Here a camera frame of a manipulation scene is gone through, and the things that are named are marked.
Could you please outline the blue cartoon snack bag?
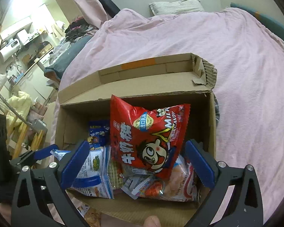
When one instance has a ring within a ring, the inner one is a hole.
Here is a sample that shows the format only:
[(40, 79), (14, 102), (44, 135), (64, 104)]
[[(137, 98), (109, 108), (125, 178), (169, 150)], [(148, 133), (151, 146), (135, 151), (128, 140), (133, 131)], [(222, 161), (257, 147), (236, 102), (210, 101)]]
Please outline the blue cartoon snack bag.
[(90, 150), (104, 147), (109, 142), (110, 124), (108, 120), (94, 120), (89, 122), (88, 143)]

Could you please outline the pile of clothes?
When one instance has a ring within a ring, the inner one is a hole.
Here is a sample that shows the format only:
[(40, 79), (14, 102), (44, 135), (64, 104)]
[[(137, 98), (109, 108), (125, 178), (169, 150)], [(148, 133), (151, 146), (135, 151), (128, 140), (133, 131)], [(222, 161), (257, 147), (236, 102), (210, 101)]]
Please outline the pile of clothes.
[(44, 76), (59, 84), (69, 64), (97, 31), (98, 28), (90, 25), (83, 17), (75, 19), (65, 30), (65, 37), (50, 54), (49, 65), (43, 70)]

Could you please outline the red milk candy bag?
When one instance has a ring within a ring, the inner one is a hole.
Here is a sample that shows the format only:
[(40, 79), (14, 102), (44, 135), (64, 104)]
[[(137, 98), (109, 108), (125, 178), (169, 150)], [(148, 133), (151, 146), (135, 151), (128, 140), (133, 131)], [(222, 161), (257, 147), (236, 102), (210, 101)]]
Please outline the red milk candy bag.
[(183, 146), (189, 114), (187, 103), (149, 111), (111, 96), (113, 159), (159, 178), (169, 178)]

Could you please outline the teal bolster cushion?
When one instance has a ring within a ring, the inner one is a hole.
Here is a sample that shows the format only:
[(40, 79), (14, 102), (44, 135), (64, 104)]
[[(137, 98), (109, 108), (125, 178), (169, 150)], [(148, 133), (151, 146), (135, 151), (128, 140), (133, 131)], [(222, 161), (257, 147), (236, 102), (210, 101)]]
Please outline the teal bolster cushion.
[(279, 36), (284, 40), (284, 25), (280, 22), (276, 21), (272, 17), (262, 14), (258, 12), (255, 9), (249, 8), (247, 6), (243, 6), (240, 4), (236, 4), (231, 2), (230, 3), (231, 8), (239, 8), (241, 10), (244, 10), (248, 13), (250, 13), (252, 16), (254, 16), (259, 22), (261, 22), (265, 27), (267, 27), (271, 32)]

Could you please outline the white washing machine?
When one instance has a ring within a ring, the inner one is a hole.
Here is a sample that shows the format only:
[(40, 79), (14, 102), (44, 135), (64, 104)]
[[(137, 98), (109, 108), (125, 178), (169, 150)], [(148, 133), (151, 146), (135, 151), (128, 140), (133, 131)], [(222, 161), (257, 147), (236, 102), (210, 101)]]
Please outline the white washing machine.
[(38, 67), (44, 71), (46, 67), (48, 67), (50, 65), (50, 59), (51, 56), (53, 55), (52, 51), (49, 51), (47, 54), (45, 54), (43, 57), (41, 57), (39, 59), (39, 61), (37, 62)]

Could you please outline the brown chocolate wafer packet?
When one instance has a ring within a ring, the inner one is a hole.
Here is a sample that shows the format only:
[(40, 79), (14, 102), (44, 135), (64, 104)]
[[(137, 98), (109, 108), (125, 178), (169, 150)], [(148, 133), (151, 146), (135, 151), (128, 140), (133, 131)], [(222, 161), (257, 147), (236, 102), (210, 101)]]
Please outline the brown chocolate wafer packet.
[(101, 212), (98, 210), (91, 208), (89, 205), (82, 204), (77, 210), (80, 212), (84, 220), (91, 227), (101, 227)]

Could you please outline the shrimp flakes snack bag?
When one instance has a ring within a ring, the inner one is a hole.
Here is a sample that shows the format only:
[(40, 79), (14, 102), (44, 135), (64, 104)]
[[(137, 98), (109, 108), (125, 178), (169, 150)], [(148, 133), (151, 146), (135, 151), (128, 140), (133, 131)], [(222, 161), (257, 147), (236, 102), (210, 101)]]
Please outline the shrimp flakes snack bag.
[(154, 182), (144, 191), (144, 197), (165, 201), (188, 202), (197, 200), (197, 186), (194, 168), (179, 155), (169, 179), (155, 177)]

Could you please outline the grey white pillow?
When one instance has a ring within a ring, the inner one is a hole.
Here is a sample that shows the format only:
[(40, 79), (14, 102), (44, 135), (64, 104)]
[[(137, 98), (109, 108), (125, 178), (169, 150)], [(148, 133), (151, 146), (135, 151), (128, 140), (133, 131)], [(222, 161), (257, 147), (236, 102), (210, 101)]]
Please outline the grey white pillow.
[(156, 15), (184, 14), (191, 12), (204, 12), (199, 0), (182, 0), (174, 2), (154, 2), (149, 4), (152, 13)]

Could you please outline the white water heater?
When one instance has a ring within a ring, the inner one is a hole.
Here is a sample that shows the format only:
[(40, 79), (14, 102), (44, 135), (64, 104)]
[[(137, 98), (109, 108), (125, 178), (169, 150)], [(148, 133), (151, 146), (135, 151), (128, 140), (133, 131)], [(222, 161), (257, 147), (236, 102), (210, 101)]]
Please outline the white water heater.
[(4, 63), (9, 57), (20, 49), (20, 41), (15, 38), (0, 50), (0, 61)]

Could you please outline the silver red-edged snack bag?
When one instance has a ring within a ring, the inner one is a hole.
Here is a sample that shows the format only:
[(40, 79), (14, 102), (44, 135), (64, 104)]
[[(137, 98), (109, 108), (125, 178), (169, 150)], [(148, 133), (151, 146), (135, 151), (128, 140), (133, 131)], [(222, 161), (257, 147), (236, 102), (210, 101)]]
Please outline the silver red-edged snack bag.
[(112, 150), (111, 147), (109, 148), (109, 164), (108, 164), (108, 176), (110, 180), (110, 184), (112, 187), (112, 190), (119, 190), (123, 186), (123, 170), (122, 165), (118, 163), (117, 161), (113, 160), (112, 156)]

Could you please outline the milk tea sachet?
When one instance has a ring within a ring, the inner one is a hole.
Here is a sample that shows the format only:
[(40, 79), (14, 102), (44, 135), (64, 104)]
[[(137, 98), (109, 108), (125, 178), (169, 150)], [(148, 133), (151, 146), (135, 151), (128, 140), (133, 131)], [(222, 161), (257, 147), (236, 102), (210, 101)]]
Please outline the milk tea sachet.
[(144, 191), (154, 182), (153, 175), (134, 175), (125, 179), (121, 190), (132, 199), (144, 197)]

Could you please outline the yellow blanket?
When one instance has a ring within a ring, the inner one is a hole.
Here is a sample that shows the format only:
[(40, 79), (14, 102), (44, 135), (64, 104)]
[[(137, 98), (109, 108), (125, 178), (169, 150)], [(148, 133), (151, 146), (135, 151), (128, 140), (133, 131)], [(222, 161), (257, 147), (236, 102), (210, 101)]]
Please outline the yellow blanket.
[[(13, 95), (7, 100), (7, 102), (20, 116), (23, 117), (23, 119), (26, 120), (32, 105), (32, 99), (29, 94), (23, 91), (18, 91), (18, 96)], [(11, 125), (14, 118), (15, 114), (12, 111), (9, 111), (6, 116), (6, 121), (9, 126)], [(20, 119), (17, 119), (15, 126), (18, 126), (21, 123), (22, 121)]]

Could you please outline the white blue snack bag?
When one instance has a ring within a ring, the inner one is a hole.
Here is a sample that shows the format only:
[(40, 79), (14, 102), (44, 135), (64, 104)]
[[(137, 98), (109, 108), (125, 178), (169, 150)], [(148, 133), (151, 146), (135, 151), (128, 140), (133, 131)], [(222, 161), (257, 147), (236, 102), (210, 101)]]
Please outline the white blue snack bag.
[(89, 197), (114, 198), (108, 176), (108, 147), (88, 150), (87, 145), (80, 145), (74, 152), (52, 150), (51, 153), (62, 166), (58, 170), (62, 189), (73, 189)]

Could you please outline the pink bed duvet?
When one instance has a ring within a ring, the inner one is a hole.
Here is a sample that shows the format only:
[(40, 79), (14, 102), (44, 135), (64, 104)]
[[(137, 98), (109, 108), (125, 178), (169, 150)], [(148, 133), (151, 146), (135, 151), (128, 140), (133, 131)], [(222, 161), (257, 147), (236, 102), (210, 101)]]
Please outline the pink bed duvet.
[(215, 65), (218, 159), (255, 166), (268, 221), (284, 198), (284, 41), (246, 11), (146, 18), (123, 9), (70, 63), (59, 88), (102, 68), (181, 53)]

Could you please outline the grey striped garment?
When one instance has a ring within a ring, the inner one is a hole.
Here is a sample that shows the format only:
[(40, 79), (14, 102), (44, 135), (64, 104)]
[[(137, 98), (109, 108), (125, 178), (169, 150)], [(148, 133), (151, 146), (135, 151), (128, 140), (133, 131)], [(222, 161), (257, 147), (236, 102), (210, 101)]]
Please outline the grey striped garment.
[(218, 104), (218, 99), (214, 95), (214, 104), (215, 104), (215, 120), (216, 120), (216, 126), (218, 126), (218, 123), (220, 121), (220, 109), (219, 109), (219, 104)]

